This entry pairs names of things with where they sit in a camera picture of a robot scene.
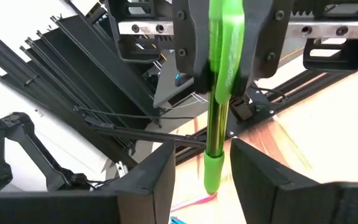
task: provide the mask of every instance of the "green marker cap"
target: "green marker cap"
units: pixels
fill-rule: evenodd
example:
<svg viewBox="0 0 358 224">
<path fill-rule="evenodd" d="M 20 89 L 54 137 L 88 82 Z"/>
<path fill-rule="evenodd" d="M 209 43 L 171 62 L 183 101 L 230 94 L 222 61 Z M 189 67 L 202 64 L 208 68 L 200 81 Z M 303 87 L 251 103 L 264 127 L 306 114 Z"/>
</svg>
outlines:
<svg viewBox="0 0 358 224">
<path fill-rule="evenodd" d="M 213 195 L 221 185 L 221 174 L 224 153 L 219 157 L 210 157 L 204 152 L 204 187 L 208 194 Z"/>
</svg>

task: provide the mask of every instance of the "blue pen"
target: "blue pen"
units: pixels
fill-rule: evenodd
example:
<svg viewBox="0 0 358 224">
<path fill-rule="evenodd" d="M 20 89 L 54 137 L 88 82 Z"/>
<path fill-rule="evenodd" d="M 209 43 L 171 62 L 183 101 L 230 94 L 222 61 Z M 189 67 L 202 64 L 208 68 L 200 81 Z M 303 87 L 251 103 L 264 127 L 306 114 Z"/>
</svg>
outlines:
<svg viewBox="0 0 358 224">
<path fill-rule="evenodd" d="M 180 221 L 177 217 L 171 217 L 171 224 L 186 224 L 186 223 Z"/>
</svg>

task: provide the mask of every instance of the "cable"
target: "cable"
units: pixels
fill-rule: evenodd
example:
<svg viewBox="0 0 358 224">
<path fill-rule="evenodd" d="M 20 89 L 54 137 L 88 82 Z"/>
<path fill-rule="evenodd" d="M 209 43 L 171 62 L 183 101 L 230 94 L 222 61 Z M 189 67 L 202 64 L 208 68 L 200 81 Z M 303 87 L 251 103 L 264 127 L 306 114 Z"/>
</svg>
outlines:
<svg viewBox="0 0 358 224">
<path fill-rule="evenodd" d="M 208 100 L 206 100 L 205 98 L 203 98 L 202 96 L 200 96 L 196 93 L 191 93 L 191 95 L 200 103 L 209 103 Z"/>
<path fill-rule="evenodd" d="M 88 183 L 92 183 L 92 184 L 103 184 L 106 181 L 103 180 L 87 180 Z"/>
<path fill-rule="evenodd" d="M 186 104 L 186 105 L 181 105 L 181 106 L 176 106 L 176 107 L 166 107 L 166 106 L 160 106 L 160 107 L 161 107 L 161 108 L 164 108 L 164 109 L 167 109 L 167 110 L 174 110 L 174 109 L 184 108 L 184 107 L 193 105 L 193 104 L 195 104 L 195 103 L 201 103 L 201 102 L 197 100 L 197 101 L 188 103 L 188 104 Z"/>
<path fill-rule="evenodd" d="M 278 95 L 280 95 L 283 100 L 287 100 L 288 97 L 282 93 L 281 91 L 278 91 L 278 90 L 273 90 L 273 89 L 269 89 L 269 88 L 262 88 L 262 87 L 254 87 L 254 86 L 250 86 L 250 88 L 253 88 L 255 90 L 259 90 L 259 91 L 267 91 L 267 92 L 270 92 L 270 93 L 276 93 Z"/>
<path fill-rule="evenodd" d="M 113 182 L 114 180 L 117 180 L 119 179 L 120 177 L 115 177 L 115 178 L 111 178 L 111 179 L 108 179 L 108 180 L 105 180 L 103 181 L 103 183 L 100 183 L 100 184 L 96 184 L 94 187 L 96 190 L 100 189 L 101 187 L 104 187 L 106 184 L 109 184 L 111 182 Z"/>
<path fill-rule="evenodd" d="M 194 117 L 161 117 L 161 116 L 142 116 L 142 115 L 131 115 L 131 114 L 118 114 L 118 113 L 108 113 L 98 110 L 91 110 L 88 108 L 83 108 L 80 106 L 75 106 L 74 110 L 83 110 L 83 111 L 89 111 L 99 114 L 105 114 L 105 115 L 111 115 L 111 116 L 120 116 L 120 117 L 126 117 L 126 118 L 140 118 L 140 119 L 194 119 Z"/>
</svg>

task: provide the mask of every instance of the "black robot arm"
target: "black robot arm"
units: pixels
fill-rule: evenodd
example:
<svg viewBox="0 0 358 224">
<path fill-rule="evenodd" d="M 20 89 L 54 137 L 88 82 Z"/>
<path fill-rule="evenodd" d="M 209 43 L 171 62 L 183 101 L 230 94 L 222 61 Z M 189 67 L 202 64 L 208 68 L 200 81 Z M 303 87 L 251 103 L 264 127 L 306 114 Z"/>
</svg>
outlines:
<svg viewBox="0 0 358 224">
<path fill-rule="evenodd" d="M 84 189 L 90 184 L 84 174 L 62 168 L 34 132 L 34 123 L 25 113 L 12 113 L 0 119 L 0 190 L 12 180 L 12 170 L 5 161 L 5 138 L 18 142 L 44 174 L 48 191 Z"/>
</svg>

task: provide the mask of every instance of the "screw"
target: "screw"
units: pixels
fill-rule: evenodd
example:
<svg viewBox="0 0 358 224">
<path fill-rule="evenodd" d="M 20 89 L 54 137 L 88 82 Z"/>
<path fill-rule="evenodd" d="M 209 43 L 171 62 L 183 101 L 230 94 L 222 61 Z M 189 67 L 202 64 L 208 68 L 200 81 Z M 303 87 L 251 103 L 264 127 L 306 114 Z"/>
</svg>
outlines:
<svg viewBox="0 0 358 224">
<path fill-rule="evenodd" d="M 346 26 L 341 26 L 340 28 L 338 28 L 336 30 L 336 35 L 338 35 L 338 36 L 345 35 L 347 33 L 347 31 L 349 31 L 349 29 Z"/>
<path fill-rule="evenodd" d="M 321 44 L 321 39 L 315 39 L 313 41 L 313 44 L 315 44 L 315 45 Z"/>
<path fill-rule="evenodd" d="M 273 60 L 275 59 L 276 55 L 273 53 L 273 52 L 270 52 L 267 57 L 266 57 L 266 60 L 267 61 L 270 61 L 270 60 Z"/>
<path fill-rule="evenodd" d="M 155 26 L 155 30 L 162 34 L 164 32 L 164 26 L 163 25 L 157 25 Z"/>
<path fill-rule="evenodd" d="M 187 54 L 185 49 L 179 49 L 178 53 L 179 53 L 179 56 L 182 56 L 182 57 L 186 56 L 186 54 Z"/>
<path fill-rule="evenodd" d="M 183 11 L 179 11 L 178 13 L 177 13 L 177 17 L 178 17 L 178 19 L 179 20 L 185 20 L 186 19 L 186 14 L 183 12 Z"/>
<path fill-rule="evenodd" d="M 285 15 L 284 11 L 279 10 L 274 15 L 274 19 L 277 20 L 277 21 L 280 21 L 280 20 L 282 20 L 284 18 L 284 15 Z"/>
<path fill-rule="evenodd" d="M 132 31 L 139 32 L 139 27 L 137 25 L 132 26 Z"/>
</svg>

